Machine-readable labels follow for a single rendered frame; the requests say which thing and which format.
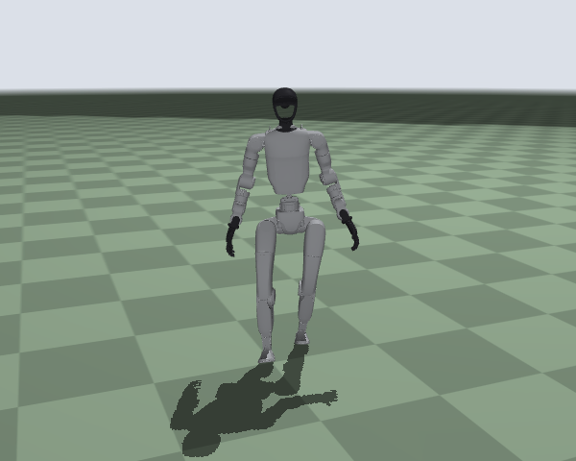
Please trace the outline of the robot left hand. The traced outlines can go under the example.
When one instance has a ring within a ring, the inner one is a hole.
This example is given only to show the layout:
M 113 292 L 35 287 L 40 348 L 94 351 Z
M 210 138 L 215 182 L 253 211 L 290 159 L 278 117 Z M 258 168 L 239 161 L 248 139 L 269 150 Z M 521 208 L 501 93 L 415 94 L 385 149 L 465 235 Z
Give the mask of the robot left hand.
M 342 218 L 342 224 L 346 224 L 348 226 L 348 230 L 352 235 L 352 239 L 354 240 L 354 244 L 351 248 L 354 251 L 358 248 L 358 245 L 359 245 L 359 238 L 357 236 L 357 229 L 354 226 L 353 222 L 351 221 L 352 217 L 348 215 L 346 210 L 341 209 L 339 214 Z

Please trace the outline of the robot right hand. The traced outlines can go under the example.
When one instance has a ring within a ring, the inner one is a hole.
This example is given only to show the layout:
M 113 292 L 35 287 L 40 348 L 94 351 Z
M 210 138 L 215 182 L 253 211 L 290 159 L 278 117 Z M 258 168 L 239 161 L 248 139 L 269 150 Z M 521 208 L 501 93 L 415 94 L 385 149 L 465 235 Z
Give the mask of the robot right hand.
M 227 233 L 227 252 L 230 256 L 234 257 L 234 253 L 235 251 L 233 250 L 233 246 L 232 246 L 232 237 L 234 235 L 235 230 L 239 229 L 239 222 L 240 222 L 240 218 L 238 216 L 234 216 L 232 218 L 231 223 L 228 223 L 228 233 Z

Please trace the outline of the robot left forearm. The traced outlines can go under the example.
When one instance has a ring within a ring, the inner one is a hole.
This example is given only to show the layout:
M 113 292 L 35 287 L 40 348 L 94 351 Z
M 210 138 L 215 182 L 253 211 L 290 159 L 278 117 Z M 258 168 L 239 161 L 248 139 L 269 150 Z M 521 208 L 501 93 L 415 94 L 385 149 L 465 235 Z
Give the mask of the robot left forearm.
M 349 211 L 346 208 L 346 202 L 345 202 L 344 196 L 342 194 L 341 186 L 339 184 L 337 175 L 336 175 L 334 170 L 333 170 L 333 172 L 334 172 L 335 177 L 336 177 L 336 183 L 330 185 L 329 188 L 326 189 L 326 191 L 327 191 L 327 194 L 329 194 L 330 199 L 331 199 L 331 203 L 337 212 L 337 218 L 342 221 L 342 218 L 339 214 L 340 210 L 341 209 L 346 210 L 348 215 L 349 215 Z

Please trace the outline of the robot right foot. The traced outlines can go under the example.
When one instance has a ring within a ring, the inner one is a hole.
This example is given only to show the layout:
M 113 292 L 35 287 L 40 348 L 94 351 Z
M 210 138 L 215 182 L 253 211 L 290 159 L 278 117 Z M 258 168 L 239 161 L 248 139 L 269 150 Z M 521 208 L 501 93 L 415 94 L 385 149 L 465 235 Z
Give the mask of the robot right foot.
M 275 355 L 268 349 L 264 350 L 260 358 L 258 359 L 258 363 L 274 362 L 274 361 L 275 361 Z

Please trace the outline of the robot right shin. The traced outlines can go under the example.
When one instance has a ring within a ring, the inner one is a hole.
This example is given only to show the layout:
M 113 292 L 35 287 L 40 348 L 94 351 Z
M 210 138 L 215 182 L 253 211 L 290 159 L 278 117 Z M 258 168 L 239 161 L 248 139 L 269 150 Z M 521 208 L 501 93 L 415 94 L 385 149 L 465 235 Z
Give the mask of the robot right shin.
M 272 351 L 272 330 L 274 326 L 274 306 L 268 306 L 266 301 L 260 301 L 256 294 L 256 315 L 258 330 L 262 337 L 264 350 Z

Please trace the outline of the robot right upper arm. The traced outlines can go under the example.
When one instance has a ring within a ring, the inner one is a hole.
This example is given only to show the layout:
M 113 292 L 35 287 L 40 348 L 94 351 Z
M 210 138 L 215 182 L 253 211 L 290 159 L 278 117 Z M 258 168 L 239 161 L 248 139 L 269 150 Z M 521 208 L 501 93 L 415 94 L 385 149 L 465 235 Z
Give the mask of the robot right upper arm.
M 255 177 L 253 176 L 253 172 L 259 158 L 257 152 L 260 152 L 262 148 L 264 148 L 265 134 L 266 133 L 253 134 L 248 140 L 243 160 L 243 174 L 239 187 L 252 189 L 254 186 Z

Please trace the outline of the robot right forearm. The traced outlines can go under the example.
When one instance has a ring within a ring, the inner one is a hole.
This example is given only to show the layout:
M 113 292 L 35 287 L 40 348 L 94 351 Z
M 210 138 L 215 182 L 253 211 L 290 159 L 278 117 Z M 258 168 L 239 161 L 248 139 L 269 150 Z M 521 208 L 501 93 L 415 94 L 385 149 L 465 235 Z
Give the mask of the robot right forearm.
M 242 174 L 240 175 L 240 177 L 238 179 L 238 184 L 237 184 L 236 191 L 235 191 L 235 199 L 234 199 L 233 207 L 232 207 L 233 213 L 230 216 L 230 222 L 232 221 L 232 218 L 234 216 L 238 216 L 240 218 L 239 225 L 242 223 L 242 214 L 245 213 L 247 200 L 250 196 L 250 192 L 247 192 L 247 190 L 245 190 L 245 189 L 240 189 L 240 187 L 239 187 L 241 177 L 242 177 Z

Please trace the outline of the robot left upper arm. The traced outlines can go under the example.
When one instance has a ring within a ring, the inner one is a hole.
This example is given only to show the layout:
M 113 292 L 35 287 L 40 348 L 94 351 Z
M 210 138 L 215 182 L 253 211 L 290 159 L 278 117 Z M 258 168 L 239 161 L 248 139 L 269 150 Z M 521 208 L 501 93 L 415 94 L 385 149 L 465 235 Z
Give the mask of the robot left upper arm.
M 331 169 L 331 157 L 324 135 L 319 131 L 307 131 L 310 139 L 310 146 L 316 149 L 315 155 L 322 173 L 319 175 L 323 185 L 336 182 L 336 177 Z

